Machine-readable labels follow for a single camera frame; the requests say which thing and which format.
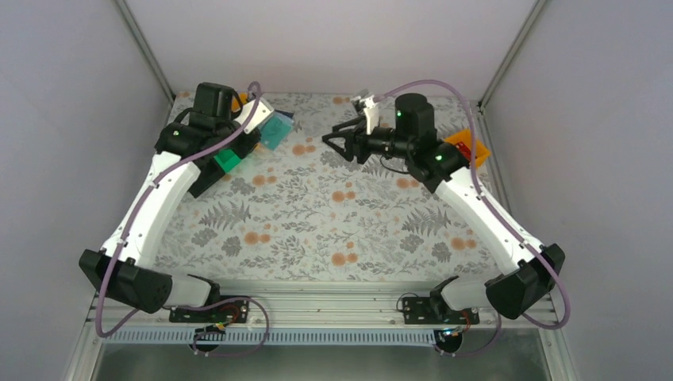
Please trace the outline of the teal card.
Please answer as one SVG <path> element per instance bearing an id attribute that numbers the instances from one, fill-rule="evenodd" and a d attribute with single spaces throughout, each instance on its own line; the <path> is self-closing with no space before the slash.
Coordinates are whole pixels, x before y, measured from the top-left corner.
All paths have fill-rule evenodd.
<path id="1" fill-rule="evenodd" d="M 274 114 L 261 129 L 260 143 L 269 150 L 276 150 L 290 134 L 293 127 L 291 118 L 284 114 Z"/>

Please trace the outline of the blue leather card holder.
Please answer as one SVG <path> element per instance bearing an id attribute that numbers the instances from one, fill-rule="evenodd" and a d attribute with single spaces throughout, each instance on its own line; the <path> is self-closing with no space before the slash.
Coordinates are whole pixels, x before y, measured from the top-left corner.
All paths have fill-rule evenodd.
<path id="1" fill-rule="evenodd" d="M 282 110 L 276 110 L 275 116 L 284 120 L 286 123 L 292 124 L 294 122 L 294 114 Z"/>

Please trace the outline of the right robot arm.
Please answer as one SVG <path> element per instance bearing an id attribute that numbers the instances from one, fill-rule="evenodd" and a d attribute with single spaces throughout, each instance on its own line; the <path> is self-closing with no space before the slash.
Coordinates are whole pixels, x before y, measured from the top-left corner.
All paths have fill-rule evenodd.
<path id="1" fill-rule="evenodd" d="M 500 272 L 495 278 L 454 277 L 442 284 L 440 296 L 449 309 L 491 306 L 514 320 L 552 290 L 566 259 L 563 249 L 545 245 L 527 232 L 473 180 L 467 157 L 438 138 L 434 108 L 424 95 L 403 94 L 394 100 L 393 128 L 379 124 L 373 96 L 358 97 L 353 105 L 358 116 L 333 126 L 323 142 L 358 164 L 372 155 L 403 159 L 409 174 L 453 208 L 494 257 Z"/>

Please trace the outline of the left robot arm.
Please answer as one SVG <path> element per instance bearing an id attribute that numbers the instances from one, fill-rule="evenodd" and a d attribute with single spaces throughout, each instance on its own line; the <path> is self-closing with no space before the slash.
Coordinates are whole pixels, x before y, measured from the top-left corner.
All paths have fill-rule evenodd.
<path id="1" fill-rule="evenodd" d="M 273 114 L 261 86 L 247 93 L 217 83 L 200 83 L 192 106 L 160 131 L 145 180 L 129 210 L 98 250 L 87 249 L 79 267 L 98 293 L 134 310 L 155 313 L 170 307 L 203 307 L 217 285 L 196 275 L 171 275 L 152 264 L 183 197 L 198 197 L 226 170 L 221 152 L 242 160 L 260 142 L 261 126 Z"/>

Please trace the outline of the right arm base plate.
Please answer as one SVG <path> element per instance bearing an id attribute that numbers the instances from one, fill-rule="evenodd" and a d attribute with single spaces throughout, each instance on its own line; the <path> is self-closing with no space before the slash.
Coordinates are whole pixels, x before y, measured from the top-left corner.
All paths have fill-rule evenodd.
<path id="1" fill-rule="evenodd" d="M 396 305 L 407 325 L 476 325 L 480 323 L 477 310 L 451 310 L 439 298 L 403 295 Z"/>

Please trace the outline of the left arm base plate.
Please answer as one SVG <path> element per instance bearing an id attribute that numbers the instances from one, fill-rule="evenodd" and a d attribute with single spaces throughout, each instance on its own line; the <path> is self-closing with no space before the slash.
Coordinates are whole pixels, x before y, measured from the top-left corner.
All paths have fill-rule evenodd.
<path id="1" fill-rule="evenodd" d="M 245 323 L 248 318 L 249 307 L 248 300 L 236 300 L 203 311 L 176 308 L 171 310 L 168 320 L 171 323 L 202 323 L 207 325 Z"/>

